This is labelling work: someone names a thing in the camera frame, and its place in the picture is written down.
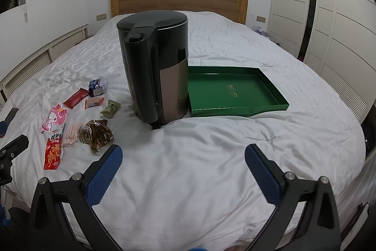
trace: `sausage package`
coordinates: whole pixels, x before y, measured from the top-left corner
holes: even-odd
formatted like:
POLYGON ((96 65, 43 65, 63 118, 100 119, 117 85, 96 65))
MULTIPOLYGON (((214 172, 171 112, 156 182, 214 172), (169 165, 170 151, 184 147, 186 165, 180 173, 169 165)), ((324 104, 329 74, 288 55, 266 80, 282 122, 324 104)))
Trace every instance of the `sausage package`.
POLYGON ((65 129, 65 135, 63 137, 62 147, 73 145, 78 141, 78 135, 80 134, 81 128, 84 126, 82 123, 74 123, 65 129))
POLYGON ((47 140, 46 152, 44 154, 44 170, 57 169, 60 159, 63 156, 61 143, 63 142, 63 132, 65 124, 52 131, 52 135, 47 140))

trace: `wooden headboard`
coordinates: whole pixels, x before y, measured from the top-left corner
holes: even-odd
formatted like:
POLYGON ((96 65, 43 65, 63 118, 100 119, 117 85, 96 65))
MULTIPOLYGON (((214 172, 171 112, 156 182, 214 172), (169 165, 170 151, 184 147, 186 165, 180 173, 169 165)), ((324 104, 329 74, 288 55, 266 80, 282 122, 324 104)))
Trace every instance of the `wooden headboard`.
POLYGON ((147 10, 210 11, 246 23, 248 0, 111 0, 112 17, 147 10))

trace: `bed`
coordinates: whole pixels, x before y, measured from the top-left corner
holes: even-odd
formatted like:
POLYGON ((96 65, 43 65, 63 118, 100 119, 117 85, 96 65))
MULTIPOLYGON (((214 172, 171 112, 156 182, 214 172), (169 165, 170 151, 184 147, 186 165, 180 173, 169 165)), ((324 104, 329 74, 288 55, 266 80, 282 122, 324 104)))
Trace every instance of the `bed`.
MULTIPOLYGON (((39 133, 51 106, 65 101, 90 80, 108 79, 104 95, 121 103, 109 120, 123 163, 102 202, 93 207, 124 250, 209 251, 251 241, 274 206, 267 204, 244 162, 256 143, 283 171, 317 180, 325 175, 338 196, 362 170, 365 144, 353 112, 314 71, 245 23, 246 0, 111 0, 114 17, 35 74, 7 101, 0 120, 17 107, 0 147, 20 134, 29 148, 13 161, 7 188, 30 206, 39 178, 68 179, 84 172, 108 148, 93 154, 88 145, 64 149, 57 170, 44 171, 47 134, 39 133), (135 115, 121 57, 116 23, 147 9, 183 10, 189 18, 189 64, 258 67, 290 103, 287 111, 244 118, 216 116, 174 121, 152 130, 135 115)), ((67 125, 102 118, 102 107, 67 113, 67 125)), ((86 239, 72 211, 78 238, 86 239)), ((298 206, 287 231, 296 224, 298 206)))

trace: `pink snack package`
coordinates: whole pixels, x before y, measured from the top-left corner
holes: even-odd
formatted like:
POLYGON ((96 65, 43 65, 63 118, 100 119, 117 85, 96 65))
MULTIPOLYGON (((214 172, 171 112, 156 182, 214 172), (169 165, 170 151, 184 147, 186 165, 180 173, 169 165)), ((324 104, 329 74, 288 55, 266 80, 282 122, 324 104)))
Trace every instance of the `pink snack package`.
POLYGON ((39 128, 41 133, 43 132, 51 132, 52 125, 59 125, 61 126, 65 123, 66 115, 68 110, 61 108, 60 103, 56 105, 56 107, 51 108, 48 116, 42 126, 39 128))

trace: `kettle lid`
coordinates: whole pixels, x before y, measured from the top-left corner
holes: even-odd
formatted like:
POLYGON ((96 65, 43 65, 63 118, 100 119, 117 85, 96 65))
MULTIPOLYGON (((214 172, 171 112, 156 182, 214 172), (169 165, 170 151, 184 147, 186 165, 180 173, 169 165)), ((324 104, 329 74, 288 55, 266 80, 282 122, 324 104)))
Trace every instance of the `kettle lid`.
POLYGON ((120 20, 116 27, 124 31, 133 28, 153 27, 156 30, 175 27, 186 23, 187 16, 172 10, 151 10, 135 13, 120 20))

